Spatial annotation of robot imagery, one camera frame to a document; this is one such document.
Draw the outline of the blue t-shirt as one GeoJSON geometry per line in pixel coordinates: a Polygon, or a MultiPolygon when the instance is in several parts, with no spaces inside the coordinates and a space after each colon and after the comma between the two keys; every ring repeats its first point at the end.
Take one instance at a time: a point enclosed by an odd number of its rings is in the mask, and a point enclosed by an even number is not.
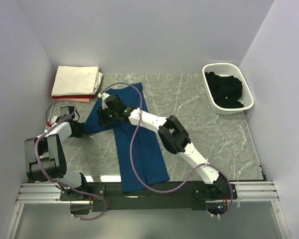
{"type": "MultiPolygon", "coordinates": [[[[122,89],[109,89],[107,93],[118,95],[126,106],[139,107],[140,102],[142,102],[142,110],[148,112],[144,96],[139,95],[131,86],[122,89]]],[[[101,107],[101,101],[94,104],[85,122],[85,133],[94,134],[112,129],[117,147],[122,191],[126,193],[144,189],[144,185],[135,176],[130,161],[130,143],[136,126],[120,122],[109,127],[99,126],[97,115],[99,107],[101,107]]],[[[151,130],[139,128],[133,142],[133,163],[137,174],[147,185],[169,180],[159,142],[155,132],[151,130]]]]}

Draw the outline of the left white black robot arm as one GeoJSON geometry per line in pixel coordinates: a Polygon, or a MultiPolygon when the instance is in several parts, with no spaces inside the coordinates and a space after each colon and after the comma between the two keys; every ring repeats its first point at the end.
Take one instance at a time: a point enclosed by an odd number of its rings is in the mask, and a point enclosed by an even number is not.
{"type": "Polygon", "coordinates": [[[78,200],[89,196],[90,188],[83,173],[68,168],[63,141],[69,137],[80,138],[85,130],[74,106],[60,108],[60,115],[54,119],[46,118],[47,130],[43,135],[24,141],[25,169],[28,183],[52,182],[57,187],[78,200]]]}

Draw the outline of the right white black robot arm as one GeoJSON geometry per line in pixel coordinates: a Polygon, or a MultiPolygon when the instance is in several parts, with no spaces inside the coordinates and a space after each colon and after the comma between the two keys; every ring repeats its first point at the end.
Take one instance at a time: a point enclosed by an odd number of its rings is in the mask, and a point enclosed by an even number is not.
{"type": "Polygon", "coordinates": [[[117,95],[100,93],[98,99],[102,101],[102,106],[98,109],[99,123],[101,125],[110,126],[119,121],[136,126],[129,148],[130,162],[136,178],[145,188],[160,194],[172,193],[184,186],[191,175],[198,171],[203,182],[209,185],[211,197],[215,199],[221,198],[226,193],[226,189],[233,193],[228,177],[217,167],[210,164],[196,149],[189,137],[189,133],[177,117],[160,117],[143,111],[141,107],[126,106],[117,95]],[[169,153],[180,156],[193,167],[187,178],[176,188],[167,191],[154,189],[148,186],[138,175],[133,159],[133,144],[140,127],[157,133],[163,146],[169,153]]]}

